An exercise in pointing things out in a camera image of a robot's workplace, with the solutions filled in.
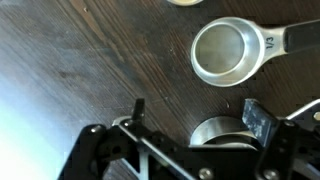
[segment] wooden surface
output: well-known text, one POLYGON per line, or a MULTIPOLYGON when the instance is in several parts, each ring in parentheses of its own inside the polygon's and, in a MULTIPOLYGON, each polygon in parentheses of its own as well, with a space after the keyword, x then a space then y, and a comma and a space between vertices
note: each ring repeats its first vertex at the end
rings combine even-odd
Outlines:
MULTIPOLYGON (((290 114, 320 95, 320 48, 274 58, 248 81, 217 88, 193 72, 191 44, 219 17, 274 27, 319 19, 319 9, 318 0, 204 0, 193 7, 0 0, 2 176, 55 179, 82 127, 110 127, 138 97, 146 99, 146 126, 182 145, 207 118, 241 117, 245 98, 290 114)), ((135 177, 113 163, 105 179, 135 177)))

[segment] measuring cup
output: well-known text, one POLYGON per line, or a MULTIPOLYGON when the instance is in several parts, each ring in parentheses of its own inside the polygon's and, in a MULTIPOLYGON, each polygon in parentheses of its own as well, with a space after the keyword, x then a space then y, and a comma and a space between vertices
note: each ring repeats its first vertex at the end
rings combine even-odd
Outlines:
POLYGON ((225 17, 212 21, 196 36, 191 62, 208 84, 239 84, 269 59, 320 45, 320 20, 265 29, 253 21, 225 17))

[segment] black handle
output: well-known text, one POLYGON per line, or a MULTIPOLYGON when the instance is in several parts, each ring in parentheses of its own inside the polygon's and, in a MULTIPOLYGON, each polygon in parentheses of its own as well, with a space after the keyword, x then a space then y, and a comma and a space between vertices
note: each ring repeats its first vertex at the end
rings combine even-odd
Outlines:
POLYGON ((297 52, 320 46, 320 20, 293 25, 284 33, 284 50, 297 52))

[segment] wood grain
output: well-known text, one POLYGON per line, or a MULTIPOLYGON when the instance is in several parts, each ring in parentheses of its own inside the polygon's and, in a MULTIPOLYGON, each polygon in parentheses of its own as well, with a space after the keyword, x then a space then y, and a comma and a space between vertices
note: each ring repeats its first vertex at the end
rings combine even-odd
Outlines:
MULTIPOLYGON (((219 17, 275 27, 319 19, 319 8, 317 0, 0 0, 3 137, 14 136, 55 179, 83 126, 110 126, 138 97, 146 126, 183 145, 207 118, 241 117, 245 98, 286 116, 319 97, 320 49, 274 58, 248 81, 217 88, 193 72, 191 44, 219 17)), ((105 178, 135 179, 121 162, 105 178)))

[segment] screw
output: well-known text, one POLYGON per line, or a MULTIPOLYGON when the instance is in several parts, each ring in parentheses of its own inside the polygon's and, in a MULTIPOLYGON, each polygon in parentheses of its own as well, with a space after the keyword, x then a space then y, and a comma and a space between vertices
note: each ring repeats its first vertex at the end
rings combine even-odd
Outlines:
POLYGON ((290 126, 290 127, 293 127, 294 126, 294 123, 292 121, 284 121, 284 124, 287 125, 287 126, 290 126))
POLYGON ((268 180, 279 180, 279 173, 277 170, 267 169, 263 171, 263 175, 268 180))
POLYGON ((125 125, 125 126, 130 126, 132 123, 133 123, 133 121, 130 119, 130 120, 126 121, 126 122, 124 123, 124 125, 125 125))
POLYGON ((203 179, 203 180, 210 180, 210 179, 213 179, 214 174, 210 169, 202 168, 199 171, 199 177, 200 179, 203 179))
POLYGON ((94 128, 91 129, 91 132, 92 132, 92 133, 96 133, 96 132, 98 132, 100 129, 101 129, 101 126, 100 126, 100 125, 97 125, 97 126, 95 126, 94 128))
POLYGON ((314 118, 316 121, 320 121, 320 112, 314 113, 313 118, 314 118))

